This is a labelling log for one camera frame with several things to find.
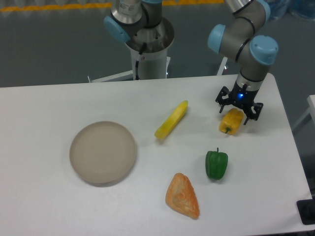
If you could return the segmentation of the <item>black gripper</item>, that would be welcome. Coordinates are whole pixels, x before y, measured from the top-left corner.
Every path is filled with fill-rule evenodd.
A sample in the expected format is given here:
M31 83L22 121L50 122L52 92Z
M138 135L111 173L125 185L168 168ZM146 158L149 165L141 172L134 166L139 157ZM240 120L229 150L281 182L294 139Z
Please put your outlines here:
M224 107L233 105L243 110L246 119L243 125L251 120L258 120L260 112L263 108L263 103L255 103L254 99L261 87L260 82L249 80L236 80L232 91L227 87L222 87L215 101L219 104L221 114Z

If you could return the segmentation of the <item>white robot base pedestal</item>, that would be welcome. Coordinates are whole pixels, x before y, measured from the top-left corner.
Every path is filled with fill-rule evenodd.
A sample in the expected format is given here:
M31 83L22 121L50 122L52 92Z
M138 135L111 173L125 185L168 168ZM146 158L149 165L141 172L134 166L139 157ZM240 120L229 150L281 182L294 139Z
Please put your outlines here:
M141 29L126 43L130 50L134 80L167 77L167 52L174 35L172 24L163 17L156 27Z

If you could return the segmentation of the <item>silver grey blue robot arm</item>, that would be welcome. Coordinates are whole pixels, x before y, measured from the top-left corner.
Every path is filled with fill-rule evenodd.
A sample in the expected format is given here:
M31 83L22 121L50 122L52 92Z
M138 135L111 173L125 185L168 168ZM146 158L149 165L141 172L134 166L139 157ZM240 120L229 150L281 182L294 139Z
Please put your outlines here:
M216 102L221 108L232 105L241 109L247 120L257 120L263 104L254 99L279 49L273 38L257 35L269 19L270 7L262 0L227 0L225 4L234 21L230 26L216 25L207 45L215 53L235 61L241 69L233 89L223 87ZM162 16L161 1L116 0L103 23L109 34L133 54L135 80L166 77L166 53L175 32Z

